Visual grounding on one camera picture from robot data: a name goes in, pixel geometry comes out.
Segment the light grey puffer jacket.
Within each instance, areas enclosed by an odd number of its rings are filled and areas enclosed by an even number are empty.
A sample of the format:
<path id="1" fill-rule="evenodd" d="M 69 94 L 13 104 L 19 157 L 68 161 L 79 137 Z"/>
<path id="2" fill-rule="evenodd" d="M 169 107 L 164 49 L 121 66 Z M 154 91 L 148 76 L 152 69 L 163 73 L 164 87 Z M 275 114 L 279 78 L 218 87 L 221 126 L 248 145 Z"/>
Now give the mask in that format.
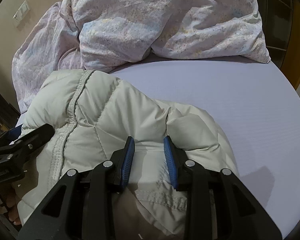
<path id="1" fill-rule="evenodd" d="M 15 184 L 26 223 L 69 169 L 87 171 L 135 141 L 129 184 L 113 197 L 117 239 L 181 239 L 186 193 L 170 184 L 164 137 L 213 171 L 237 172 L 230 143 L 207 111 L 147 97 L 127 81 L 92 70 L 59 70 L 43 83 L 25 113 L 22 135 L 50 124 L 54 136 L 25 164 Z"/>

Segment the floral pink quilt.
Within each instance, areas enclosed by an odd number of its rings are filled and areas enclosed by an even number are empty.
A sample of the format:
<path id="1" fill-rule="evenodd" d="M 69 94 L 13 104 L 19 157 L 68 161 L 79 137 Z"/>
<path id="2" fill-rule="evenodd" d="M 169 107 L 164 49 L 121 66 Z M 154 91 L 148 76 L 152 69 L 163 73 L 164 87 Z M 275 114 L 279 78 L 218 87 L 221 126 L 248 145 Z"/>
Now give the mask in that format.
<path id="1" fill-rule="evenodd" d="M 270 61 L 257 0 L 62 0 L 12 60 L 21 112 L 55 70 L 111 72 L 150 53 L 175 60 Z"/>

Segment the white wall socket panel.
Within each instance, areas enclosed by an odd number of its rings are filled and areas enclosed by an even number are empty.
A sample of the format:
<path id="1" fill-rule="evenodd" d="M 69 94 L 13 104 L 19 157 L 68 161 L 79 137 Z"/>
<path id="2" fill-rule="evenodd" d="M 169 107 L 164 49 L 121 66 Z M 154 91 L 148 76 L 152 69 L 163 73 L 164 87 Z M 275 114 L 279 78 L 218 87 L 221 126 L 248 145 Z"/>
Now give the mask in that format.
<path id="1" fill-rule="evenodd" d="M 13 24 L 15 27 L 18 27 L 26 15 L 30 12 L 30 7 L 27 3 L 27 0 L 23 1 L 21 6 L 18 8 L 16 13 L 13 15 Z"/>

